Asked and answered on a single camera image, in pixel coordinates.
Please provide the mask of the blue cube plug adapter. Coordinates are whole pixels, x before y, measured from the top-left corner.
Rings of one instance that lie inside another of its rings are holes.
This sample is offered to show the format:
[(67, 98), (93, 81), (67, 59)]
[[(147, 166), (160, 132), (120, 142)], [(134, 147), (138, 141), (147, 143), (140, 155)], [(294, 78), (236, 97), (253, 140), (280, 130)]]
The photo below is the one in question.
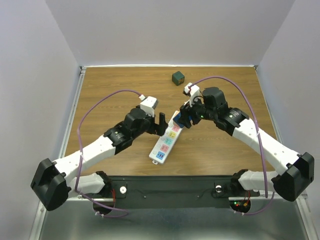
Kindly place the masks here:
[(184, 128), (184, 125), (179, 123), (179, 119), (181, 117), (181, 113), (179, 111), (177, 111), (175, 114), (174, 114), (174, 117), (172, 118), (172, 123), (174, 126), (177, 126), (181, 129)]

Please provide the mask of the white multicolour power strip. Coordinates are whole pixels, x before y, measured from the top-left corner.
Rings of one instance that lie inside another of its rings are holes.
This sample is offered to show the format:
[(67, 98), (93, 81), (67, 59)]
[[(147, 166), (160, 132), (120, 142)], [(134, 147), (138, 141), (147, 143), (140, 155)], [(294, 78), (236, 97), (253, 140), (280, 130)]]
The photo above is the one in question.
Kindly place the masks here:
[(176, 111), (171, 117), (164, 135), (158, 139), (149, 154), (149, 158), (155, 165), (163, 165), (165, 163), (183, 130), (179, 125), (176, 125), (174, 121), (175, 117), (178, 117), (178, 114), (179, 112)]

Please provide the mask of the dark green cube adapter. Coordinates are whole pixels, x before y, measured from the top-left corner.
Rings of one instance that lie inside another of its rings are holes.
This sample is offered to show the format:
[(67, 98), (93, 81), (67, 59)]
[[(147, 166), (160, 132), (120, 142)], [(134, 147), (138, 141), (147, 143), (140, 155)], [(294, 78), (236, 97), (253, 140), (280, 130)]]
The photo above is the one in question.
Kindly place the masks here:
[(185, 76), (180, 71), (177, 71), (172, 74), (171, 80), (176, 86), (179, 86), (185, 82)]

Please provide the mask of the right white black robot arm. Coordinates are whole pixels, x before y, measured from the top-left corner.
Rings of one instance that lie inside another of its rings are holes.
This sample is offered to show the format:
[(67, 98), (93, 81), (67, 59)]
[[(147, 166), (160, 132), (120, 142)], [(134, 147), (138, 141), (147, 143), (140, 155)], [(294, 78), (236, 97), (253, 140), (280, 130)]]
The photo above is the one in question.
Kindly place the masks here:
[(214, 122), (215, 126), (233, 138), (248, 145), (267, 161), (273, 171), (240, 170), (230, 182), (231, 192), (242, 195), (247, 190), (273, 191), (283, 199), (293, 202), (314, 180), (314, 157), (300, 154), (256, 127), (253, 119), (236, 107), (230, 107), (224, 93), (217, 87), (203, 91), (189, 83), (183, 93), (189, 100), (180, 107), (176, 123), (190, 128), (201, 120)]

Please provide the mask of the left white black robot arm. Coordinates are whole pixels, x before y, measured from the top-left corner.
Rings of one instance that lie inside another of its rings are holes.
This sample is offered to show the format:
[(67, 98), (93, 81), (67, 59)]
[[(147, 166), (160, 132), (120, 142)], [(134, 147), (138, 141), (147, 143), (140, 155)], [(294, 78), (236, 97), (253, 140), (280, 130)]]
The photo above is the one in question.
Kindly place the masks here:
[(72, 190), (79, 185), (81, 171), (124, 151), (144, 133), (163, 136), (167, 127), (163, 112), (159, 114), (159, 122), (156, 123), (155, 117), (148, 115), (142, 108), (133, 108), (123, 121), (109, 128), (86, 147), (54, 161), (49, 158), (42, 160), (30, 187), (46, 210), (53, 211), (71, 197)]

